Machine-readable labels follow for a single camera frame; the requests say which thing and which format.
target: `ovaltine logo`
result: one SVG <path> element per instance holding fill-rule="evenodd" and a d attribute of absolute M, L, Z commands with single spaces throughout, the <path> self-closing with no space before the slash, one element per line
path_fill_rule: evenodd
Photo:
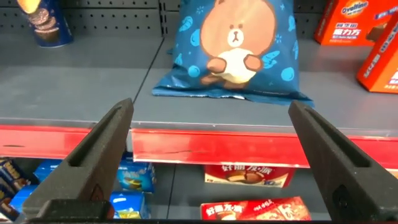
<path fill-rule="evenodd" d="M 341 13 L 345 17 L 356 17 L 360 15 L 368 5 L 368 1 L 349 1 L 347 5 L 341 10 Z"/>

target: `lower shelf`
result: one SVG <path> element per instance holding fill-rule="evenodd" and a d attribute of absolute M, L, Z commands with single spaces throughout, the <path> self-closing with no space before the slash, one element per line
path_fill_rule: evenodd
<path fill-rule="evenodd" d="M 200 205 L 209 202 L 301 196 L 313 220 L 330 220 L 310 170 L 296 171 L 284 189 L 204 183 L 203 166 L 177 165 L 168 219 L 200 219 Z"/>
<path fill-rule="evenodd" d="M 17 163 L 31 174 L 40 161 L 17 159 Z M 290 185 L 284 189 L 205 183 L 201 165 L 155 164 L 155 173 L 155 193 L 146 194 L 153 219 L 199 220 L 203 203 L 300 196 L 313 220 L 330 220 L 309 169 L 296 170 Z"/>

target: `orange box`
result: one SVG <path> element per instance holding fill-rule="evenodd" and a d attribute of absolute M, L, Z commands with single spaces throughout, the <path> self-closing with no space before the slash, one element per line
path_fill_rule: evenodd
<path fill-rule="evenodd" d="M 397 10 L 397 1 L 329 0 L 315 40 L 322 45 L 374 45 Z"/>
<path fill-rule="evenodd" d="M 398 13 L 395 13 L 356 78 L 369 91 L 398 93 Z"/>

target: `cookie canister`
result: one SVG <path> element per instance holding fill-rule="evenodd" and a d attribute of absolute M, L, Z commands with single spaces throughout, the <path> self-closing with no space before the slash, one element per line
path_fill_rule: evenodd
<path fill-rule="evenodd" d="M 41 47 L 60 47 L 73 41 L 58 0 L 17 0 Z"/>

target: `product packaging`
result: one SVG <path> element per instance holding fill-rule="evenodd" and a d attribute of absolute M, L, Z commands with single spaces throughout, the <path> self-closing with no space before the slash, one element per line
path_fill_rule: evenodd
<path fill-rule="evenodd" d="M 116 174 L 123 190 L 155 191 L 155 169 L 148 162 L 133 162 L 132 153 L 125 152 Z"/>
<path fill-rule="evenodd" d="M 183 0 L 180 17 L 173 69 L 154 95 L 312 105 L 299 92 L 293 1 Z"/>
<path fill-rule="evenodd" d="M 114 218 L 150 218 L 150 211 L 142 192 L 112 192 L 109 201 L 115 211 Z"/>
<path fill-rule="evenodd" d="M 60 47 L 73 41 L 58 0 L 17 0 L 41 47 Z"/>
<path fill-rule="evenodd" d="M 22 212 L 22 204 L 37 185 L 25 186 L 12 199 L 10 206 Z M 112 192 L 109 201 L 115 210 L 114 218 L 150 218 L 150 212 L 142 192 Z"/>
<path fill-rule="evenodd" d="M 40 182 L 43 182 L 61 162 L 61 159 L 45 159 L 35 170 L 34 175 Z"/>
<path fill-rule="evenodd" d="M 395 13 L 356 78 L 371 92 L 398 93 L 398 13 Z"/>
<path fill-rule="evenodd" d="M 12 187 L 14 192 L 30 184 L 30 180 L 11 159 L 0 159 L 0 177 Z"/>
<path fill-rule="evenodd" d="M 396 10 L 397 1 L 329 0 L 315 40 L 322 45 L 374 45 Z"/>
<path fill-rule="evenodd" d="M 42 182 L 62 162 L 59 159 L 46 159 L 34 174 Z M 123 190 L 136 190 L 153 193 L 155 191 L 155 169 L 149 162 L 133 162 L 132 153 L 125 152 L 116 173 Z"/>
<path fill-rule="evenodd" d="M 0 184 L 0 222 L 13 222 L 18 218 L 18 212 L 9 203 L 14 194 Z"/>
<path fill-rule="evenodd" d="M 203 220 L 311 220 L 300 197 L 204 203 L 200 209 Z"/>
<path fill-rule="evenodd" d="M 294 171 L 288 167 L 205 165 L 205 182 L 287 187 Z"/>

